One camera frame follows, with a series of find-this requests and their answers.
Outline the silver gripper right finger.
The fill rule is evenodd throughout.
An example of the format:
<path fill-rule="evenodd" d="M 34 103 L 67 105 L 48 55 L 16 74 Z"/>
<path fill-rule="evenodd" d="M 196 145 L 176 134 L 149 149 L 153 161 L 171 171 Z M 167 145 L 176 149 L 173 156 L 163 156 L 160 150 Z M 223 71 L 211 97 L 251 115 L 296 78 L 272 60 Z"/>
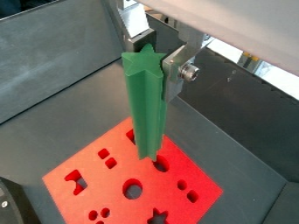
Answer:
<path fill-rule="evenodd" d="M 177 23 L 183 45 L 163 59 L 164 100 L 169 102 L 183 90 L 183 83 L 193 81 L 201 69 L 193 65 L 195 57 L 213 37 L 183 22 Z"/>

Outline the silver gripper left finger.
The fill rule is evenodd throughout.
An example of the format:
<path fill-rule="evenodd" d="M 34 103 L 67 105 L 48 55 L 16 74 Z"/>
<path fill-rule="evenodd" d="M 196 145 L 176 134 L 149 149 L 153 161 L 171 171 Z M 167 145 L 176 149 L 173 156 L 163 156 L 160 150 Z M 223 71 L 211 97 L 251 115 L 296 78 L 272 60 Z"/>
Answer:
<path fill-rule="evenodd" d="M 155 46 L 156 31 L 149 27 L 144 6 L 136 0 L 104 0 L 120 43 L 137 53 L 145 44 Z"/>

